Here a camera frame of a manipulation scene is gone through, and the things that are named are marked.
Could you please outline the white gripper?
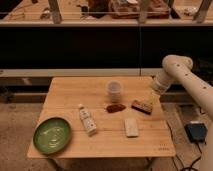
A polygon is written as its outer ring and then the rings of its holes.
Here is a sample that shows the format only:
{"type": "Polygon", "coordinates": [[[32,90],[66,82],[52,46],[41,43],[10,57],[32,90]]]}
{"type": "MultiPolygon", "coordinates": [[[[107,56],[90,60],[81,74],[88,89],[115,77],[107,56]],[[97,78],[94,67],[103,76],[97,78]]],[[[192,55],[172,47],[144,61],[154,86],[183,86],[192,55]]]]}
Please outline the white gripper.
{"type": "Polygon", "coordinates": [[[154,77],[151,88],[158,94],[164,94],[173,82],[174,79],[164,69],[161,69],[154,77]]]}

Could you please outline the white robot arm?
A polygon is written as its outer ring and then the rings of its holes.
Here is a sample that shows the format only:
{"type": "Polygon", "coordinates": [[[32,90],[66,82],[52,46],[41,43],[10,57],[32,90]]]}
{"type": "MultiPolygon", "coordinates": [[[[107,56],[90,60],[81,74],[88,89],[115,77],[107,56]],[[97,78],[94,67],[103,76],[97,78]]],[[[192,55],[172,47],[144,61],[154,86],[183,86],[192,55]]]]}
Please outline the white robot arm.
{"type": "Polygon", "coordinates": [[[174,81],[179,82],[194,101],[208,114],[212,123],[206,136],[199,171],[213,171],[213,87],[191,72],[191,58],[179,55],[167,55],[162,60],[162,69],[151,84],[158,94],[165,93],[174,81]]]}

